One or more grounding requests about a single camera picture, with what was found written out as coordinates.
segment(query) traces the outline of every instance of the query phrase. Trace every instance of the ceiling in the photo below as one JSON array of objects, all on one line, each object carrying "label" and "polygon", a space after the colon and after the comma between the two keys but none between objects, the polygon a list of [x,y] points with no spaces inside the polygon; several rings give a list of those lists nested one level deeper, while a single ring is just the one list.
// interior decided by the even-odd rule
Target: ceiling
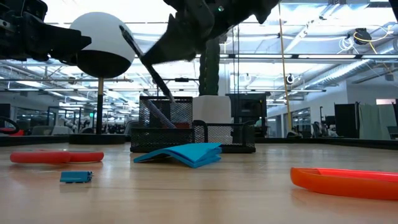
[{"label": "ceiling", "polygon": [[[113,14],[127,24],[144,52],[165,32],[168,15],[175,12],[163,0],[45,0],[45,2],[49,7],[45,22],[60,27],[69,27],[77,17],[87,12],[99,11]],[[398,36],[397,21],[390,7],[374,7],[369,4],[328,5],[327,1],[302,0],[295,3],[284,2],[289,1],[282,1],[281,4],[285,54],[372,54],[369,44],[353,44],[348,50],[342,50],[344,49],[342,41],[348,34],[352,35],[355,28],[359,27],[367,28],[374,40],[380,39],[373,43],[375,48]],[[228,39],[226,43],[221,44],[221,54],[252,55],[251,59],[221,59],[220,74],[224,73],[226,77],[229,77],[231,89],[238,87],[236,81],[238,74],[240,89],[282,88],[284,84],[282,60],[280,58],[273,60],[255,57],[257,54],[281,54],[279,33],[279,11],[277,7],[272,10],[271,15],[263,25],[258,24],[255,17],[250,17],[227,33]],[[98,86],[96,82],[90,81],[90,79],[93,79],[92,77],[84,74],[78,67],[70,67],[52,59],[46,63],[33,60],[8,62],[19,68],[28,69],[32,73],[29,74],[28,71],[21,72],[7,65],[3,67],[5,70],[0,72],[0,77],[4,79],[83,79],[87,80],[87,82],[72,84],[68,82],[41,83],[48,88],[58,89],[57,91],[51,91],[51,94],[57,97],[79,96],[86,98],[87,101],[95,101],[95,91],[79,91],[76,93],[59,90],[62,88],[96,88]],[[293,74],[296,77],[296,82],[305,83],[317,75],[344,63],[351,63],[351,61],[345,59],[287,59],[285,72]],[[199,77],[199,66],[198,59],[195,59],[192,62],[172,62],[154,67],[162,78],[185,77],[196,79]],[[18,73],[10,72],[12,69],[18,71]],[[366,75],[371,75],[371,73],[358,74],[358,78]],[[378,85],[383,83],[378,78],[366,83],[372,82],[378,83]],[[37,88],[21,82],[12,82],[10,85],[7,87]],[[175,96],[198,95],[197,82],[177,83],[169,81],[167,85],[170,89],[173,89],[173,95]],[[126,73],[118,77],[117,82],[106,82],[104,88],[107,90],[132,90],[106,93],[107,97],[114,102],[137,103],[140,94],[156,94],[156,86],[153,84],[148,71],[138,59],[135,59]]]}]

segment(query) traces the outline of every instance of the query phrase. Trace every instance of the black and white ball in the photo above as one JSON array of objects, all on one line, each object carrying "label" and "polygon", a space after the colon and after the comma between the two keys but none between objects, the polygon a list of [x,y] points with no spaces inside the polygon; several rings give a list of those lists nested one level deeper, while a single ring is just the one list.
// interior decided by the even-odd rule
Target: black and white ball
[{"label": "black and white ball", "polygon": [[96,78],[114,78],[131,66],[135,53],[124,40],[120,25],[129,30],[120,19],[104,12],[89,12],[72,22],[71,29],[91,37],[91,44],[77,55],[77,66],[83,72]]}]

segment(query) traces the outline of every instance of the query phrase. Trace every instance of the blue cloth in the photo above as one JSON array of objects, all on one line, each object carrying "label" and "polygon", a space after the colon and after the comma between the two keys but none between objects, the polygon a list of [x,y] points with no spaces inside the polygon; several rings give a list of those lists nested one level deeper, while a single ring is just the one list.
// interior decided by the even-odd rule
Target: blue cloth
[{"label": "blue cloth", "polygon": [[144,162],[153,159],[174,157],[184,164],[197,168],[221,159],[221,143],[191,143],[182,146],[158,149],[134,159],[134,162]]}]

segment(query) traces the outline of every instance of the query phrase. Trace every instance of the wooden table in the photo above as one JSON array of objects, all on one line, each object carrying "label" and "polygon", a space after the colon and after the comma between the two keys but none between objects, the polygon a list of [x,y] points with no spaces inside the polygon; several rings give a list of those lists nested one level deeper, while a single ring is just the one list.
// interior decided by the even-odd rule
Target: wooden table
[{"label": "wooden table", "polygon": [[[92,149],[102,163],[12,164],[24,149]],[[191,169],[134,164],[129,145],[0,147],[0,223],[398,223],[398,202],[335,197],[295,187],[295,167],[398,172],[398,151],[329,145],[257,145]],[[91,170],[87,184],[60,184],[62,170]]]}]

